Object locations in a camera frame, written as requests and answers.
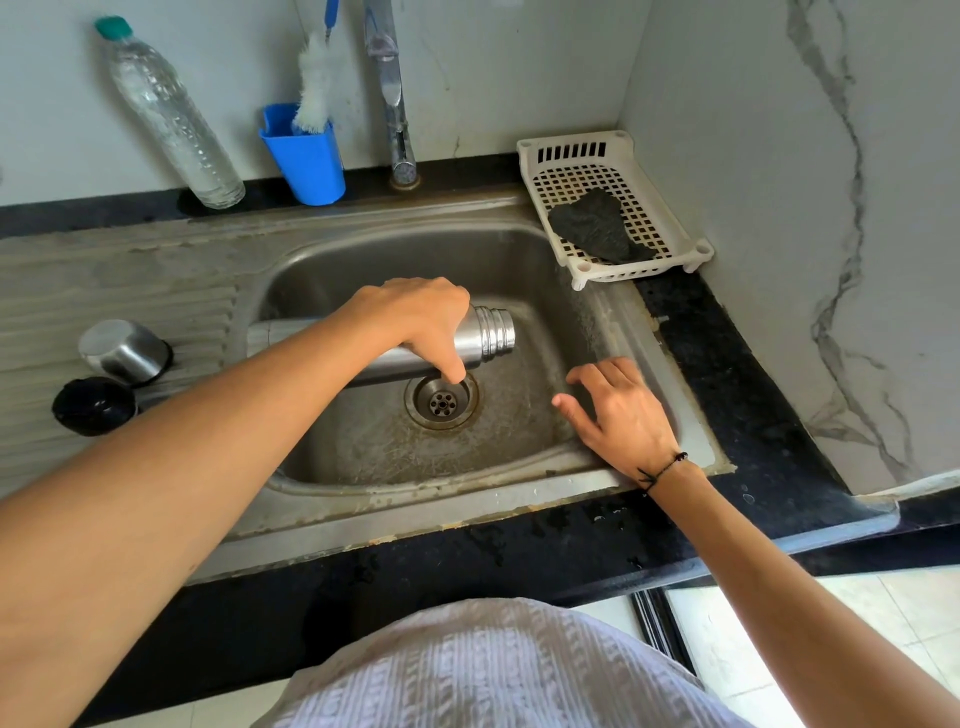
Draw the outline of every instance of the white wall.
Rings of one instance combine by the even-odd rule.
[[[616,120],[650,0],[394,0],[419,159],[513,151],[518,138]],[[361,0],[331,39],[344,164],[386,163]],[[245,179],[277,174],[260,109],[296,100],[324,0],[32,0],[0,4],[0,205],[180,186],[105,72],[98,15],[127,17],[178,69]]]
[[[621,115],[855,493],[960,467],[957,27],[949,3],[657,0]]]

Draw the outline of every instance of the sink drain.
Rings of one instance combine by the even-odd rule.
[[[451,429],[467,421],[477,406],[477,383],[467,375],[459,384],[450,384],[440,375],[411,379],[404,393],[407,412],[418,425],[428,429]]]

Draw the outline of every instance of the black lid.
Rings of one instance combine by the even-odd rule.
[[[63,385],[51,410],[57,422],[84,437],[105,435],[136,414],[133,390],[106,376],[88,376]]]

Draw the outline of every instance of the tile floor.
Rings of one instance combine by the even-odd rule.
[[[960,695],[960,567],[820,579],[917,665]],[[698,674],[756,728],[802,728],[717,587],[669,593]]]
[[[577,607],[577,611],[640,639],[640,625],[627,596],[595,601]],[[100,728],[245,728],[276,703],[286,684],[286,680],[277,680],[142,716],[103,723]]]

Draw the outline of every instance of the faucet spout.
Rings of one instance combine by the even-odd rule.
[[[418,182],[417,161],[410,144],[407,110],[403,105],[400,49],[396,43],[391,0],[364,0],[364,45],[367,55],[376,63],[380,93],[386,108],[393,183],[401,189],[409,189]]]

